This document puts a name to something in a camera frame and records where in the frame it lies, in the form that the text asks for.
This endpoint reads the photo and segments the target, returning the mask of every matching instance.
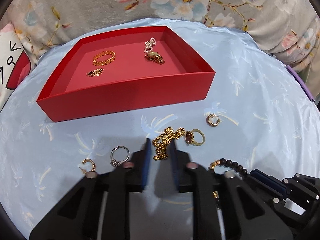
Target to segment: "floral blanket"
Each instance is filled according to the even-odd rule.
[[[319,44],[319,18],[308,0],[14,0],[6,12],[37,62],[84,33],[146,17],[196,21],[247,31],[259,47],[297,72]]]

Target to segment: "red box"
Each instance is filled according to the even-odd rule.
[[[165,63],[147,60],[145,42]],[[92,58],[112,50],[116,60],[102,66]],[[215,71],[182,38],[166,26],[137,27],[99,33],[79,40],[44,85],[37,103],[54,122],[153,106],[205,99]]]

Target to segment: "light blue tablecloth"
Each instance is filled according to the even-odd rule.
[[[177,141],[180,150],[203,166],[223,157],[278,179],[296,172],[319,177],[319,111],[285,66],[260,51],[247,33],[144,19],[84,36],[149,25],[167,25],[215,69],[206,99],[53,123],[36,98],[79,38],[43,55],[0,113],[0,201],[27,238],[81,179],[78,166],[83,159],[93,159],[98,173],[111,171],[114,147],[138,151],[145,138],[155,138],[167,126],[197,128],[205,134],[200,147]],[[220,117],[218,127],[206,124],[209,113]],[[191,194],[175,192],[169,166],[169,161],[152,160],[146,191],[130,195],[132,240],[191,238]]]

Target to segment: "watch face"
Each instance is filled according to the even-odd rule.
[[[150,57],[155,57],[157,56],[159,53],[155,52],[155,51],[152,51],[152,52],[149,52],[148,53]]]

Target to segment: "pillow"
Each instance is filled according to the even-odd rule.
[[[33,69],[12,23],[8,23],[0,30],[0,110]]]

